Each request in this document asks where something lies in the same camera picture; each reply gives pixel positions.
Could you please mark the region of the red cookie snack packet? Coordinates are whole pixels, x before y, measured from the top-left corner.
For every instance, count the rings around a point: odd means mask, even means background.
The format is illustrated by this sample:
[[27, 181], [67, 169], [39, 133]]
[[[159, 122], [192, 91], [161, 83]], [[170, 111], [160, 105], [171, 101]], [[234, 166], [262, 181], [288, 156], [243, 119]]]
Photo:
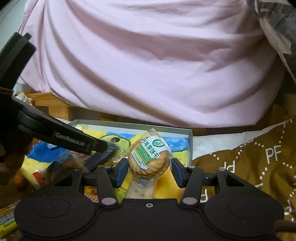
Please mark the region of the red cookie snack packet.
[[46, 169], [33, 173], [33, 176], [37, 180], [37, 186], [43, 187], [72, 169], [77, 169], [77, 163], [73, 159], [55, 161]]

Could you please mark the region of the round biscuit clear packet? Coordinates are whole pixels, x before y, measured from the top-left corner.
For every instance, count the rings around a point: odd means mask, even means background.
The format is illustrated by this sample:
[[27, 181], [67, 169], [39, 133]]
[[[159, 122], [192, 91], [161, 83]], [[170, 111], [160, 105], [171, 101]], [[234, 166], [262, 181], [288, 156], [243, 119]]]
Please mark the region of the round biscuit clear packet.
[[129, 169], [140, 181], [162, 176], [171, 164], [171, 149], [154, 129], [146, 131], [127, 151]]

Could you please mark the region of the small orange mandarin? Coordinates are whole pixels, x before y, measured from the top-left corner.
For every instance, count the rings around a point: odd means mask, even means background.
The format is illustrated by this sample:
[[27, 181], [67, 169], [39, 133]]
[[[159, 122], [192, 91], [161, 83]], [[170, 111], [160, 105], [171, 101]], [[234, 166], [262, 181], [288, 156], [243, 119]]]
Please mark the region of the small orange mandarin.
[[15, 175], [15, 177], [14, 177], [14, 183], [15, 183], [15, 185], [22, 186], [22, 185], [25, 184], [25, 182], [26, 182], [26, 179], [25, 179], [25, 177], [22, 174]]

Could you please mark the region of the yellow green cracker packet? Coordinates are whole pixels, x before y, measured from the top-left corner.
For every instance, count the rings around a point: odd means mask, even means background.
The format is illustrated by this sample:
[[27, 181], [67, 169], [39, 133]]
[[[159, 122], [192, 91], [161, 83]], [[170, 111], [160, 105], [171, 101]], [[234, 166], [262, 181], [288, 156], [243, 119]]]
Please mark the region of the yellow green cracker packet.
[[17, 228], [14, 217], [15, 206], [9, 205], [0, 211], [0, 238], [5, 237]]

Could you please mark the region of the dark blue snack packet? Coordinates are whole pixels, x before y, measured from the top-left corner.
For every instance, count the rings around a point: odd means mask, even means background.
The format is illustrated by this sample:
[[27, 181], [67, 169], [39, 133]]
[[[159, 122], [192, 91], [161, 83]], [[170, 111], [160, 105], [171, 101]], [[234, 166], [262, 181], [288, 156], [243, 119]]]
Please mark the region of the dark blue snack packet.
[[103, 153], [96, 152], [83, 164], [82, 171], [86, 173], [95, 171], [98, 166], [105, 164], [118, 150], [118, 147], [108, 147]]

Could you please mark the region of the rice puff bar packet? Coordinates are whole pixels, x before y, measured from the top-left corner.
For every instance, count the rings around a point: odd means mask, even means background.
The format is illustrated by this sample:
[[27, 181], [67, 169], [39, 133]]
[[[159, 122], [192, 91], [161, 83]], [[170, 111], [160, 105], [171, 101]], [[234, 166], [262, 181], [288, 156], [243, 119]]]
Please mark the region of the rice puff bar packet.
[[155, 181], [153, 179], [132, 180], [125, 197], [128, 199], [152, 199], [154, 188]]

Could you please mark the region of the colourful drawing paper liner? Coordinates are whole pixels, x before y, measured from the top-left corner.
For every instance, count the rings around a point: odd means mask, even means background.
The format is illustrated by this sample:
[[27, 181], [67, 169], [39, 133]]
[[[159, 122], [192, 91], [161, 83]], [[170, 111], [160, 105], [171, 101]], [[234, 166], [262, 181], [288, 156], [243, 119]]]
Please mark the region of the colourful drawing paper liner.
[[114, 190], [119, 201], [127, 198], [180, 198], [181, 189], [172, 184], [173, 175], [169, 158], [187, 163], [189, 139], [187, 137], [163, 136], [155, 128], [143, 133], [119, 133], [88, 129], [82, 132], [108, 142], [103, 153], [89, 155], [70, 151], [46, 142], [33, 146], [25, 156], [21, 173], [39, 189], [58, 179], [72, 169], [91, 173], [100, 167], [114, 167], [127, 159], [127, 175], [119, 188]]

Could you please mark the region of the silver metal tray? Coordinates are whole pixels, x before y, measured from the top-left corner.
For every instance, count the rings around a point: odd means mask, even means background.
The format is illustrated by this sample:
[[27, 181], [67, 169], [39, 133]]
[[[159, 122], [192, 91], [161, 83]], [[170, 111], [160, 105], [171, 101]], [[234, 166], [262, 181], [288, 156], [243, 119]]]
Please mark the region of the silver metal tray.
[[153, 128], [166, 141], [174, 158], [184, 166], [189, 166], [192, 161], [193, 136], [188, 129], [100, 120], [74, 120], [69, 125], [95, 138], [117, 142], [122, 151]]

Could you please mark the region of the brown patterned blanket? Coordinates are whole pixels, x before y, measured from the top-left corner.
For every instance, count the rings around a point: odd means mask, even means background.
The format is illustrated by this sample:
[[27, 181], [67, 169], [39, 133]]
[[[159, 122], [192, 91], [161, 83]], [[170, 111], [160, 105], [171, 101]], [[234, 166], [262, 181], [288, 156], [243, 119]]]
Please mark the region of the brown patterned blanket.
[[192, 165], [209, 173], [227, 169], [275, 198], [285, 220], [295, 222], [295, 118], [235, 149], [198, 157]]

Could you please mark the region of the pink bed sheet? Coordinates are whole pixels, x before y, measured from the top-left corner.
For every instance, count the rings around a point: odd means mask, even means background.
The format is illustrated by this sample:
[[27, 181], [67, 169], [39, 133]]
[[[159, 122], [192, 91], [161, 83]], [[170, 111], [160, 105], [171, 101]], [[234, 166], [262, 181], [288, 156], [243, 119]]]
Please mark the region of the pink bed sheet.
[[150, 123], [255, 125], [285, 75], [245, 1], [27, 1], [21, 32], [34, 90]]

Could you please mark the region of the grey patterned cloth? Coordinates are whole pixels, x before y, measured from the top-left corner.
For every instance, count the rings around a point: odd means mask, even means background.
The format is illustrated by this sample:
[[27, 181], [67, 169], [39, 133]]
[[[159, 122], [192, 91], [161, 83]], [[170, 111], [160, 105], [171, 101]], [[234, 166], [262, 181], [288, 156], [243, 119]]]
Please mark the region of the grey patterned cloth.
[[248, 0], [269, 43], [295, 80], [295, 1]]

